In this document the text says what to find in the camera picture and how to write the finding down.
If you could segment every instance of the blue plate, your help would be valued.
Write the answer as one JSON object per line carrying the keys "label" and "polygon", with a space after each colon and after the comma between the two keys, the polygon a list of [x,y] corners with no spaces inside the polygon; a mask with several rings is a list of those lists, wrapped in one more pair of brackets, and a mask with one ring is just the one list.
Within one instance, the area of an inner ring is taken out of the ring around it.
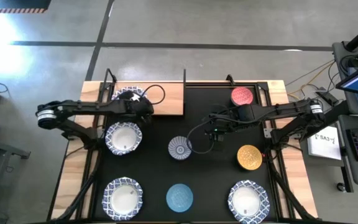
{"label": "blue plate", "polygon": [[177,160],[184,160],[190,156],[191,150],[187,147],[186,144],[187,138],[183,136],[174,137],[168,144],[169,154]]}
{"label": "blue plate", "polygon": [[143,190],[136,180],[121,177],[110,182],[104,190],[102,207],[115,221],[130,220],[143,205]]}
{"label": "blue plate", "polygon": [[117,122],[109,127],[104,140],[113,154],[122,156],[137,148],[142,140],[142,131],[135,123]]}
{"label": "blue plate", "polygon": [[119,96],[121,93],[124,93],[125,91],[132,91],[134,93],[139,94],[140,96],[143,94],[143,89],[141,87],[138,86],[127,86],[124,88],[121,88],[120,90],[116,91],[115,94],[112,95],[111,99],[115,99],[117,96]]}
{"label": "blue plate", "polygon": [[193,192],[184,184],[175,184],[169,188],[166,200],[174,212],[185,212],[193,204]]}
{"label": "blue plate", "polygon": [[231,188],[227,202],[234,218],[242,224],[258,224],[270,210],[265,189],[250,180],[237,182]]}

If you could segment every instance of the yellow plate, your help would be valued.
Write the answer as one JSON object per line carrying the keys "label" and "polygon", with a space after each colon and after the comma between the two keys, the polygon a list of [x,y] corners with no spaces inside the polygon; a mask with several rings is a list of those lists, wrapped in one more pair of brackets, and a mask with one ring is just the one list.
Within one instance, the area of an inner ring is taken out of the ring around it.
{"label": "yellow plate", "polygon": [[245,145],[238,150],[237,161],[244,169],[256,170],[262,164],[262,154],[255,146]]}

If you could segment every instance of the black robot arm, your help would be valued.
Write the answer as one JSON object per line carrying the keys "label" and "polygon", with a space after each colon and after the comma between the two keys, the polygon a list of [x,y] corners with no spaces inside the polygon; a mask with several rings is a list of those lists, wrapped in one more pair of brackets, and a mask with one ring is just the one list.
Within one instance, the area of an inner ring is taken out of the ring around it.
{"label": "black robot arm", "polygon": [[243,131],[262,121],[296,117],[282,129],[274,129],[270,134],[272,147],[288,142],[289,136],[305,131],[308,126],[319,126],[324,121],[320,105],[313,100],[301,100],[282,105],[260,106],[242,105],[209,114],[212,124],[206,132],[214,141],[222,141],[223,134]]}
{"label": "black robot arm", "polygon": [[130,121],[142,126],[150,121],[154,113],[153,105],[146,98],[131,91],[119,95],[119,100],[108,103],[82,101],[52,101],[46,105],[39,105],[36,116],[38,126],[44,129],[61,129],[62,136],[79,137],[85,149],[94,146],[98,141],[96,128],[85,128],[68,118],[73,115],[105,115],[114,116],[120,121]]}

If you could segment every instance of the gray floor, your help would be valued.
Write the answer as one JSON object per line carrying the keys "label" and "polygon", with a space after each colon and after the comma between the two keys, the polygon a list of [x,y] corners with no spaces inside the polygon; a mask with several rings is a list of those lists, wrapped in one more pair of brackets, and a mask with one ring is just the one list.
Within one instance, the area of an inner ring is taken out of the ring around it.
{"label": "gray floor", "polygon": [[[37,127],[38,104],[78,99],[93,47],[4,45],[12,40],[96,42],[108,0],[53,0],[42,15],[0,14],[0,141],[32,151],[11,161],[0,187],[0,217],[10,223],[47,217],[67,146],[59,131]],[[116,0],[105,42],[302,45],[329,47],[358,33],[353,0]],[[287,83],[332,59],[331,52],[102,47],[92,80],[109,67],[119,80],[280,79]],[[296,90],[312,75],[287,87]],[[314,82],[328,86],[326,73]],[[312,87],[305,93],[314,96]],[[333,90],[338,98],[341,91]],[[337,192],[339,168],[307,164],[319,217],[358,223],[358,186]]]}

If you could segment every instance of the red plate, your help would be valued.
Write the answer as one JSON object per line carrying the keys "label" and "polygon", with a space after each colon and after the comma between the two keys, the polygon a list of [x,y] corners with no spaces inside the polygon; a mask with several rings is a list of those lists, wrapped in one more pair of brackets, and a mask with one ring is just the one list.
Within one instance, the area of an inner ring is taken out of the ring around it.
{"label": "red plate", "polygon": [[251,104],[253,99],[254,95],[246,87],[237,87],[231,91],[231,101],[236,106]]}

